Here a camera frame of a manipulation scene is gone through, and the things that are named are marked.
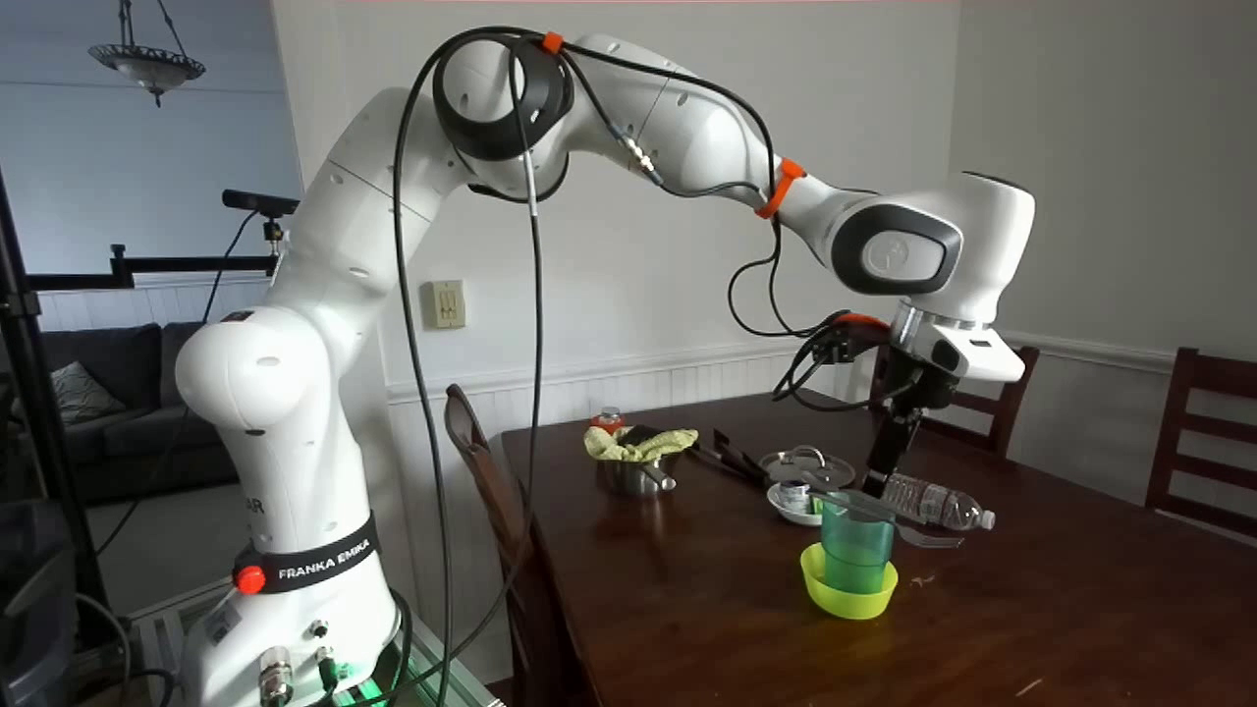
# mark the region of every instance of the chair back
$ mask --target chair back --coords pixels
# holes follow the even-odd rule
[[[574,695],[580,692],[580,669],[566,636],[547,552],[536,542],[532,511],[524,507],[516,475],[489,445],[481,416],[458,383],[449,383],[444,433],[458,446],[499,542],[516,661],[512,704],[574,704]]]
[[[991,388],[978,388],[978,383],[956,388],[948,409],[928,413],[928,428],[974,439],[974,445],[1007,454],[1012,428],[1018,428],[1020,396],[1025,396],[1033,365],[1037,365],[1037,346],[1018,346],[1018,358],[1025,360],[1020,382],[991,383]]]
[[[1145,507],[1257,538],[1253,445],[1257,360],[1211,358],[1181,346]]]

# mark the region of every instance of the black cable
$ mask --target black cable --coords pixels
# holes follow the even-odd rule
[[[528,113],[517,108],[517,75],[512,72],[512,94],[516,94],[516,128],[517,140],[528,140]],[[536,166],[532,166],[532,147],[524,154],[524,168],[528,168],[528,233],[532,233],[532,250],[536,250],[536,399],[532,399],[532,458],[528,458],[528,475],[517,481],[524,496],[524,513],[532,518],[536,511],[536,471],[538,471],[538,422],[544,422],[544,358],[547,358],[547,288],[544,288],[544,216],[538,216],[538,184],[536,184]]]
[[[135,41],[130,0],[117,0],[117,34],[121,41]]]
[[[161,704],[159,707],[169,707],[169,697],[173,697],[173,676],[169,670],[161,670],[161,669],[147,669],[147,670],[135,670],[135,678],[161,678]]]
[[[135,500],[121,518],[113,523],[113,528],[93,544],[93,556],[108,556],[108,548],[117,542],[117,535],[127,528],[130,513],[142,507],[142,500]]]
[[[580,89],[587,89],[597,123],[602,123],[616,140],[625,140],[635,159],[643,159],[643,154],[635,154],[633,132],[622,132],[616,123],[610,119],[610,108],[602,107],[597,89],[588,87],[587,66],[580,66],[578,60],[568,60],[568,53],[559,53],[559,60],[561,60],[561,66],[568,66],[568,75],[578,75],[578,81],[580,81]],[[659,171],[654,171],[654,168],[643,168],[643,166],[639,166],[639,171],[643,171],[655,189],[665,189],[668,195],[724,195],[724,191],[729,191],[729,189],[754,191],[749,181],[726,181],[726,184],[711,184],[711,189],[684,191],[684,189],[659,181]]]
[[[769,168],[769,171],[767,171],[767,184],[769,184],[769,191],[767,191],[764,199],[769,199],[769,195],[778,191],[778,168],[774,168],[778,147],[774,147],[774,132],[769,132],[767,119],[764,119],[748,99],[737,99],[735,89],[726,89],[726,87],[718,87],[718,81],[694,78],[694,75],[680,75],[680,72],[633,61],[633,60],[622,60],[622,53],[602,53],[602,52],[588,52],[588,48],[578,48],[578,41],[566,41],[566,52],[588,53],[588,60],[602,60],[602,61],[612,61],[612,66],[625,66],[625,72],[639,72],[639,75],[655,75],[655,78],[671,78],[671,81],[691,81],[691,87],[703,87],[703,89],[711,89],[711,94],[729,99],[729,103],[754,123],[754,128],[760,128],[760,136],[764,136],[764,145],[767,145],[767,168]],[[729,284],[726,284],[726,305],[729,305],[729,319],[735,319],[748,335],[754,335],[754,339],[799,339],[799,335],[805,335],[805,328],[792,328],[792,327],[786,322],[783,305],[778,305],[783,216],[769,219],[769,233],[774,233],[774,250],[769,250],[767,257],[743,264],[743,267],[729,276]],[[754,267],[769,267],[769,310],[774,310],[774,319],[778,319],[783,328],[760,328],[760,327],[749,327],[749,322],[737,314],[737,305],[735,305],[735,288],[737,288],[737,277],[743,277],[748,271],[754,271]]]
[[[187,53],[181,30],[173,27],[173,18],[169,18],[169,10],[166,10],[166,0],[159,0],[159,9],[161,9],[161,18],[166,18],[166,27],[169,27],[169,34],[173,34],[173,48],[181,48],[181,53]]]
[[[402,655],[392,663],[390,692],[381,692],[372,697],[358,697],[358,704],[392,704],[402,684],[403,684],[403,670],[407,670],[407,652],[411,652],[417,627],[411,627],[411,616],[407,616],[407,600],[397,587],[390,587],[390,591],[392,591],[392,604],[402,614]]]
[[[417,108],[417,99],[437,66],[437,60],[449,52],[449,41],[440,52],[431,52],[419,66],[419,75],[411,78],[403,107],[402,107],[402,123],[397,123],[397,140],[392,140],[392,267],[397,267],[397,298],[402,298],[402,319],[403,319],[403,348],[407,348],[407,370],[417,377],[417,394],[419,394],[419,409],[426,409],[426,433],[430,433],[430,458],[431,458],[431,492],[437,492],[437,544],[440,544],[440,652],[449,652],[449,624],[453,624],[453,600],[449,600],[449,518],[444,518],[444,471],[440,471],[440,445],[437,445],[437,416],[431,416],[431,399],[430,399],[430,377],[426,377],[426,358],[417,346],[417,314],[407,302],[407,271],[403,271],[403,236],[402,236],[402,184],[403,184],[403,140],[407,140],[407,123]]]
[[[524,40],[538,40],[538,30],[524,30],[524,27],[481,27],[481,30],[499,30],[499,34],[524,34]],[[411,107],[431,75],[431,66],[449,53],[453,41],[458,41],[464,34],[449,40],[444,48],[437,48],[430,53],[430,61],[419,66],[419,75],[411,78],[407,87],[407,99],[403,99],[403,108],[402,108],[402,125],[397,125],[397,145],[392,145],[392,242],[402,242],[402,154],[403,154],[403,132],[407,132],[407,119],[411,119]],[[536,238],[536,404],[532,404],[532,428],[538,428],[538,404],[544,404],[544,247],[538,247],[538,219],[532,216],[532,238]],[[403,298],[403,253],[397,264],[397,291]],[[437,446],[437,422],[431,422],[431,404],[430,404],[430,383],[426,383],[426,360],[417,352],[417,327],[411,327],[411,314],[407,314],[407,302],[403,302],[403,328],[407,328],[407,358],[411,358],[411,371],[417,371],[417,383],[419,383],[419,404],[426,404],[426,422],[430,422],[430,452],[431,452],[431,467],[440,475],[440,446]],[[536,458],[532,458],[532,471],[528,471],[528,481],[524,481],[524,507],[532,513],[532,487],[536,487]],[[440,704],[444,704],[444,692],[449,692],[449,669],[453,661],[490,624],[490,616],[499,614],[499,604],[506,600],[516,578],[517,578],[517,564],[506,568],[504,578],[504,587],[495,591],[495,600],[482,608],[482,616],[473,624],[473,633],[464,633],[455,645],[449,641],[449,528],[444,528],[444,492],[437,487],[437,513],[440,513],[440,561],[444,561],[444,636],[440,636],[440,661],[419,670],[411,684],[426,684],[430,676],[440,670]]]
[[[241,247],[245,229],[249,229],[257,216],[259,216],[259,212],[249,212],[249,216],[241,219],[241,229],[236,229],[236,236],[232,236],[232,242],[229,242],[229,250],[225,250],[225,264],[232,257],[232,250]],[[210,298],[206,298],[206,310],[202,310],[202,327],[210,322],[211,302],[220,298],[225,271],[229,271],[229,267],[211,271]]]
[[[800,409],[815,413],[856,413],[870,409],[870,399],[828,399],[819,404],[805,394],[805,382],[821,370],[821,365],[838,365],[838,360],[856,360],[866,348],[880,348],[885,335],[870,335],[860,327],[843,327],[847,310],[838,310],[828,319],[821,319],[809,339],[799,346],[792,360],[786,365],[783,382],[774,383],[774,399],[792,396]]]
[[[232,257],[232,250],[241,247],[245,229],[249,229],[257,216],[259,216],[259,212],[249,212],[249,216],[236,225],[236,236],[229,238],[229,250],[220,253],[225,264]],[[211,276],[211,284],[210,284],[206,310],[202,310],[202,327],[206,327],[210,314],[211,314],[211,302],[218,302],[218,294],[220,294],[225,271],[229,271],[229,267],[220,267],[220,271]],[[169,454],[173,454],[173,446],[186,439],[186,433],[187,433],[187,428],[176,428],[176,437],[166,439],[159,467],[169,464]],[[93,544],[93,556],[104,556],[104,552],[117,542],[117,535],[127,528],[127,523],[135,518],[138,507],[142,507],[142,500],[135,500],[135,501],[121,511],[121,518],[113,523],[113,528]]]

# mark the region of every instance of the yellow cup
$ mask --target yellow cup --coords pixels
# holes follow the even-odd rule
[[[843,616],[843,620],[876,620],[880,614],[889,614],[894,586],[901,586],[901,568],[894,561],[885,564],[885,581],[876,591],[843,591],[838,586],[825,581],[825,544],[815,542],[799,552],[799,568],[800,581],[815,598],[815,604],[828,616]]]

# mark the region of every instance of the electrical outlet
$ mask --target electrical outlet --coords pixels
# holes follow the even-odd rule
[[[426,327],[430,328],[464,328],[466,327],[464,277],[431,277],[419,288],[419,298],[426,298]]]

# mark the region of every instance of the green cup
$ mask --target green cup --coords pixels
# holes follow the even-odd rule
[[[821,507],[825,586],[880,591],[894,544],[894,511],[874,496],[838,496]]]

